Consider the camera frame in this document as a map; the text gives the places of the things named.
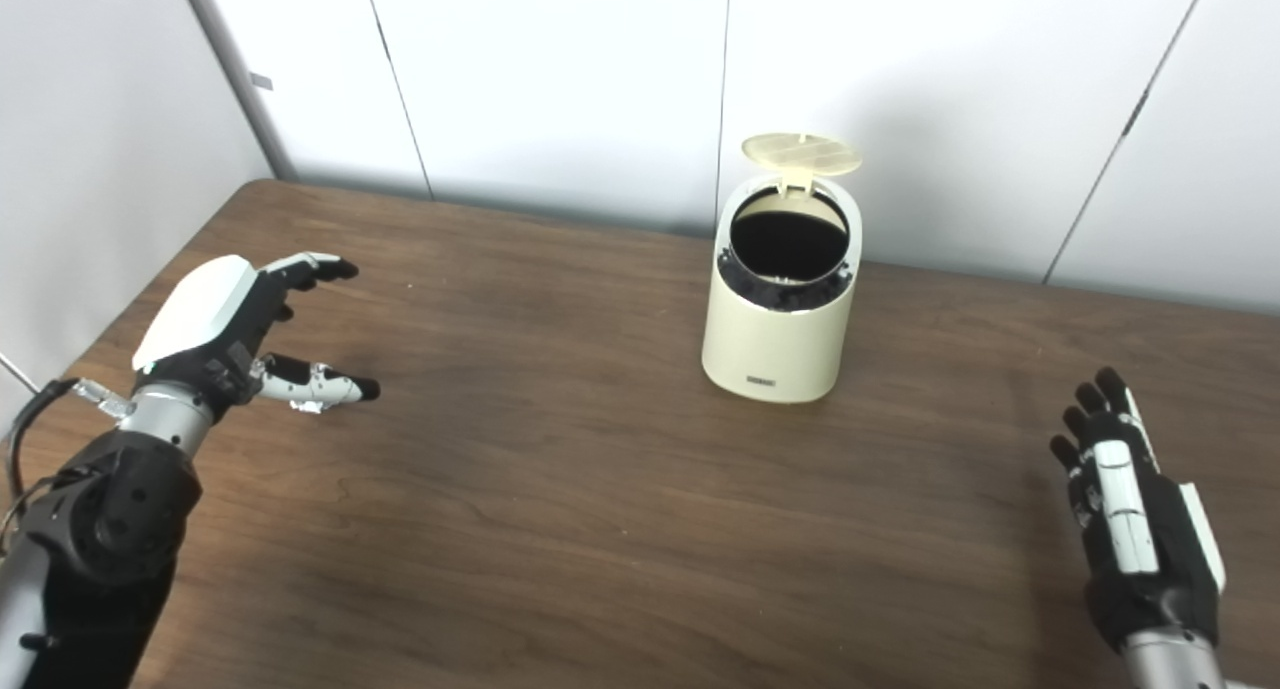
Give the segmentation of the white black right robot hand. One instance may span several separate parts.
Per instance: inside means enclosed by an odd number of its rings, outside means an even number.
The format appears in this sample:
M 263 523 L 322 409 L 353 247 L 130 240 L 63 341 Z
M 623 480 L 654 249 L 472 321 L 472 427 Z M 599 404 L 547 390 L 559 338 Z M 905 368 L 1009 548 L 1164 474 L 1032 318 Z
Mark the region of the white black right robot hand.
M 1105 366 L 1062 412 L 1051 455 L 1068 480 L 1091 576 L 1085 608 L 1120 651 L 1137 633 L 1172 628 L 1220 643 L 1225 565 L 1196 485 L 1158 464 L 1135 394 Z

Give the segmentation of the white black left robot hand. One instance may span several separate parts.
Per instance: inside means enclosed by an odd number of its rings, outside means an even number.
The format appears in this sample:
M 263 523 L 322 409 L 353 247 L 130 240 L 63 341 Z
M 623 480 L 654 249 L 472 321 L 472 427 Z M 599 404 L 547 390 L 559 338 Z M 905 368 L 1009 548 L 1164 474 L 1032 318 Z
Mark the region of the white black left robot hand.
M 234 254 L 201 264 L 177 283 L 145 333 L 131 362 L 133 391 L 188 391 L 216 420 L 255 398 L 312 414 L 379 400 L 381 387 L 371 378 L 260 351 L 273 327 L 292 319 L 291 292 L 357 275 L 351 261 L 317 252 L 262 268 Z

